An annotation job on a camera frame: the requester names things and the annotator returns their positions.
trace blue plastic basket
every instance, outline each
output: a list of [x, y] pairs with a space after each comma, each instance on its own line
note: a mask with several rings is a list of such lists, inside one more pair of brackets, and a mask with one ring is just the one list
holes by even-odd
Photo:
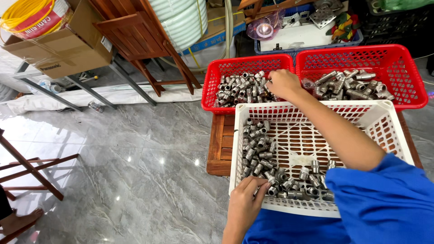
[[[301, 13], [304, 11], [309, 11], [309, 14], [315, 12], [315, 7], [312, 4], [304, 4], [298, 7], [292, 7], [286, 9], [285, 17], [294, 15], [295, 13]], [[335, 47], [345, 47], [345, 46], [358, 46], [363, 41], [363, 35], [360, 29], [357, 30], [356, 34], [353, 37], [351, 42], [342, 42], [337, 44], [328, 44], [328, 45], [320, 45], [320, 46], [309, 46], [309, 47], [300, 47], [298, 49], [282, 49], [282, 50], [274, 50], [274, 51], [261, 51], [260, 41], [255, 40], [255, 52], [256, 55], [268, 55], [268, 54], [278, 54], [278, 53], [286, 53], [289, 54], [294, 59], [294, 65], [296, 64], [295, 57], [297, 54], [304, 50], [313, 50], [313, 49], [323, 49], [323, 48], [335, 48]]]

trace panasonic logo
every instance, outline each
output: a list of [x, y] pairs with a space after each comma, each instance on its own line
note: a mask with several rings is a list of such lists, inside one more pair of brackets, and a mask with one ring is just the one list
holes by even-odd
[[55, 69], [55, 68], [58, 68], [58, 67], [62, 67], [62, 66], [60, 64], [56, 64], [56, 65], [53, 65], [53, 66], [50, 66], [50, 67], [41, 68], [41, 70]]

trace yellow wire coil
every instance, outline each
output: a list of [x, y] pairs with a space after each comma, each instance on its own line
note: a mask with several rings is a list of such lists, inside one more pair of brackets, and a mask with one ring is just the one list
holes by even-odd
[[[26, 31], [27, 29], [44, 20], [51, 13], [54, 8], [54, 2], [55, 0], [18, 0], [4, 12], [3, 16], [1, 17], [0, 27], [10, 33], [20, 33]], [[31, 23], [29, 26], [26, 26], [20, 30], [14, 30], [21, 23], [25, 22], [31, 16], [37, 14], [49, 4], [51, 4], [50, 9], [38, 21]], [[55, 26], [42, 35], [46, 35], [58, 30], [62, 23], [64, 23], [65, 19], [68, 21], [71, 17], [72, 13], [71, 11], [68, 11], [62, 21], [59, 21]]]

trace white tarp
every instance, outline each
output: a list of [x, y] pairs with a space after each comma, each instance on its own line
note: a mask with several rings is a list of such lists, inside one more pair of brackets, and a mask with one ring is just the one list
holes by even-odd
[[[150, 85], [139, 86], [156, 102], [191, 102], [202, 99], [202, 89], [194, 89], [194, 95], [191, 95], [186, 85], [164, 86], [166, 91], [161, 93], [161, 97], [157, 96]], [[93, 90], [113, 104], [147, 103], [131, 86], [126, 84], [98, 87], [93, 88]], [[61, 92], [57, 95], [78, 107], [86, 107], [89, 102], [104, 105], [83, 90]], [[8, 101], [7, 105], [15, 114], [22, 114], [27, 111], [58, 110], [67, 107], [65, 104], [46, 95], [26, 95]]]

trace blue shirt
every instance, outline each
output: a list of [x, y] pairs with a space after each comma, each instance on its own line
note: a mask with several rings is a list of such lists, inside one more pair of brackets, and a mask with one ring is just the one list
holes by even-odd
[[243, 244], [434, 243], [434, 184], [387, 154], [369, 172], [333, 168], [325, 178], [341, 219], [261, 209]]

